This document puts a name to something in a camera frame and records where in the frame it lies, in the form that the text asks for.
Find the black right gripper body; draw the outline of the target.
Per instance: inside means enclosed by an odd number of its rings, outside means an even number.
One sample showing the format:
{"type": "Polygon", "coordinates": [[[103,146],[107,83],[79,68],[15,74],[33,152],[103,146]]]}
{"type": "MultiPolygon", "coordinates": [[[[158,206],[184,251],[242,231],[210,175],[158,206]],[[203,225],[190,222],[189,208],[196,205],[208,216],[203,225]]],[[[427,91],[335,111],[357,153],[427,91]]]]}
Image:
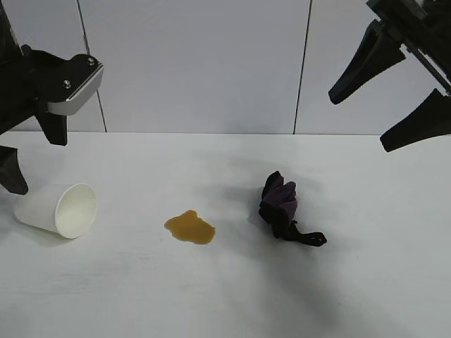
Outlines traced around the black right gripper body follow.
{"type": "Polygon", "coordinates": [[[383,1],[382,21],[450,93],[450,2],[383,1]]]}

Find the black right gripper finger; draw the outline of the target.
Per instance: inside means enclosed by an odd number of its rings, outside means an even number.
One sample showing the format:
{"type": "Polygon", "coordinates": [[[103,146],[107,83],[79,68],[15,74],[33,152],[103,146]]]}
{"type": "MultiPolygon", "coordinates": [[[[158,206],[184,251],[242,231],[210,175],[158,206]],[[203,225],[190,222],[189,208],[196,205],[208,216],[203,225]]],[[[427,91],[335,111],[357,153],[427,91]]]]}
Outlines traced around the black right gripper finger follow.
{"type": "Polygon", "coordinates": [[[373,20],[349,65],[328,91],[330,101],[335,105],[343,102],[369,80],[404,59],[400,43],[388,34],[381,21],[373,20]]]}
{"type": "Polygon", "coordinates": [[[426,139],[450,135],[450,97],[434,89],[406,118],[380,137],[391,152],[426,139]]]}

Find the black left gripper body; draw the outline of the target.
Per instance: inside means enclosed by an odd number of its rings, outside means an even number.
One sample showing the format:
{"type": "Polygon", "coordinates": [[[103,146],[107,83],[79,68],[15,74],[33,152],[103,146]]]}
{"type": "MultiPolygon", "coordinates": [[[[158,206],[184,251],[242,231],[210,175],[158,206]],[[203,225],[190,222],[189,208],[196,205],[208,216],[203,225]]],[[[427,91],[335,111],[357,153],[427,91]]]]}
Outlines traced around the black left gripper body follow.
{"type": "Polygon", "coordinates": [[[35,107],[47,108],[39,97],[32,77],[37,70],[53,69],[65,60],[51,53],[32,49],[28,45],[1,57],[1,133],[35,117],[35,107]]]}

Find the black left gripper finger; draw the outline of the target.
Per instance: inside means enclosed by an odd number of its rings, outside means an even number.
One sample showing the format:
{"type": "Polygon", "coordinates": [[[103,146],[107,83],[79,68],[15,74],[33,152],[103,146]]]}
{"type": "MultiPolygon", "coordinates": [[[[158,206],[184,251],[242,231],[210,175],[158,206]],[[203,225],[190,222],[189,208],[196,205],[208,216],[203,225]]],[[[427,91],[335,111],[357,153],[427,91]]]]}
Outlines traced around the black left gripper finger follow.
{"type": "Polygon", "coordinates": [[[67,144],[67,117],[55,115],[40,106],[35,107],[35,117],[50,144],[67,144]]]}
{"type": "Polygon", "coordinates": [[[20,171],[18,150],[1,146],[1,186],[12,194],[27,194],[28,185],[20,171]]]}

